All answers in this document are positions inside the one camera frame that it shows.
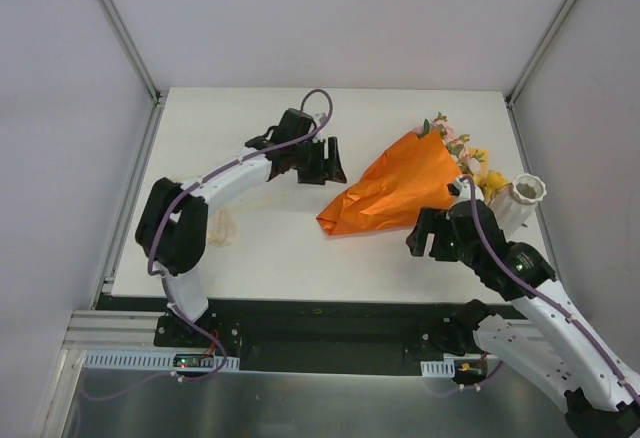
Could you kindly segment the flower bunch pink yellow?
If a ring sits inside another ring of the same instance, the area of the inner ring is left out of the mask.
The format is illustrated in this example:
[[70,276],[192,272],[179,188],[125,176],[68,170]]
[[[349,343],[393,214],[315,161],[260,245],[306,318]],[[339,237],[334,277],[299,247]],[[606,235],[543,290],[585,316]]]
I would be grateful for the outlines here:
[[448,117],[438,113],[433,120],[425,119],[413,129],[420,138],[436,131],[463,174],[470,175],[481,189],[484,201],[489,204],[508,184],[509,180],[499,171],[489,168],[489,151],[469,144],[470,135],[456,133]]

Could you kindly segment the cream ribbon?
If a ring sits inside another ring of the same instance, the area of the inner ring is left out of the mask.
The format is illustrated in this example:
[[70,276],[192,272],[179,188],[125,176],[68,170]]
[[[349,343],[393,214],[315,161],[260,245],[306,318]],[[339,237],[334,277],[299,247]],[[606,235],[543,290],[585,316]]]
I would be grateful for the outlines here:
[[225,209],[216,210],[207,221],[206,243],[210,246],[224,247],[232,245],[238,235],[238,228]]

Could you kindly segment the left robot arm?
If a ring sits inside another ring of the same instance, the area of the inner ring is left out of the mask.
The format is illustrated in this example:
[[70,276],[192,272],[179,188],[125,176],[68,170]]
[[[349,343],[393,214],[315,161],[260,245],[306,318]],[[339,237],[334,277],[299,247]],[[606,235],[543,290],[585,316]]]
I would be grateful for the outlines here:
[[211,323],[196,272],[205,254],[209,218],[245,191],[291,170],[297,182],[344,184],[338,139],[318,136],[327,124],[323,115],[293,108],[280,122],[245,142],[239,156],[207,175],[185,182],[157,180],[149,193],[134,237],[147,257],[147,271],[161,280],[171,312],[180,317],[176,333],[188,346],[204,345]]

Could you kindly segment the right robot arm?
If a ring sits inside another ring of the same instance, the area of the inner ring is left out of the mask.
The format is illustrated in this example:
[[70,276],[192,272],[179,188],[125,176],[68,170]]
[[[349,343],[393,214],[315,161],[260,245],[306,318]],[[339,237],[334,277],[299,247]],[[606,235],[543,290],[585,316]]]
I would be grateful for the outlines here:
[[639,374],[597,337],[553,268],[532,246],[505,238],[478,200],[423,208],[406,244],[414,256],[460,262],[521,313],[545,339],[522,336],[474,299],[428,335],[451,355],[491,354],[544,393],[577,437],[630,437],[639,430]]

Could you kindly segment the orange wrapping paper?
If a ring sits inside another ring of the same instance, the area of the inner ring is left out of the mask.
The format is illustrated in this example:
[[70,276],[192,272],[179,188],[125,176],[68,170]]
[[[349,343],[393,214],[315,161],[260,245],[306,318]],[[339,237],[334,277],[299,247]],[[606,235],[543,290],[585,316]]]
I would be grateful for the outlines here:
[[422,208],[448,209],[447,185],[462,174],[436,131],[422,138],[409,131],[316,221],[332,237],[409,227]]

